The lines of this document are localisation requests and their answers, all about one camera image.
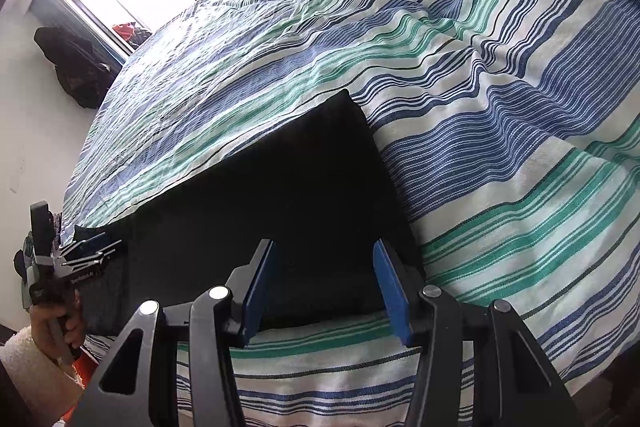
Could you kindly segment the white fleece left forearm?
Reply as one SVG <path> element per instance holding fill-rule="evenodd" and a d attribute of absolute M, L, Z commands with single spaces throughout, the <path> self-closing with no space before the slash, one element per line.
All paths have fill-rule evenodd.
<path fill-rule="evenodd" d="M 48 359 L 25 327 L 1 347 L 1 424 L 54 426 L 73 401 L 58 363 Z"/>

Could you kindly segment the person's left hand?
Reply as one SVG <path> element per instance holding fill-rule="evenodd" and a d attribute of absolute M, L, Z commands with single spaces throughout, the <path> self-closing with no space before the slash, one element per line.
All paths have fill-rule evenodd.
<path fill-rule="evenodd" d="M 79 348 L 85 341 L 86 321 L 80 292 L 75 291 L 69 303 L 39 303 L 29 307 L 32 339 L 51 361 L 62 358 L 68 350 Z"/>

